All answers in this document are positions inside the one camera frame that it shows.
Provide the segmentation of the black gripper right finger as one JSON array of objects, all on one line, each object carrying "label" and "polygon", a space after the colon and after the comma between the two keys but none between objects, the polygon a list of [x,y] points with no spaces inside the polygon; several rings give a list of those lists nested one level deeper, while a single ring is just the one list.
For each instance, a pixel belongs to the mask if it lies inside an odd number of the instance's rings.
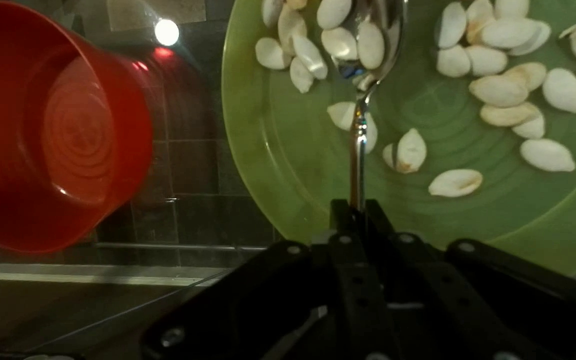
[{"label": "black gripper right finger", "polygon": [[367,253],[396,319],[402,360],[531,360],[532,342],[441,251],[396,232],[377,200],[364,213]]}]

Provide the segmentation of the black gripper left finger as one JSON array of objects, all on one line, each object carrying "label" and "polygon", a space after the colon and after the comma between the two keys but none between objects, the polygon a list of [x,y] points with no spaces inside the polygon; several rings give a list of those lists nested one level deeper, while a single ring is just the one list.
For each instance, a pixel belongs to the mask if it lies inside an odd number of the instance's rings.
[{"label": "black gripper left finger", "polygon": [[330,205],[330,261],[338,300],[335,320],[346,360],[394,360],[396,347],[390,336],[380,280],[369,263],[362,234],[362,219],[346,200]]}]

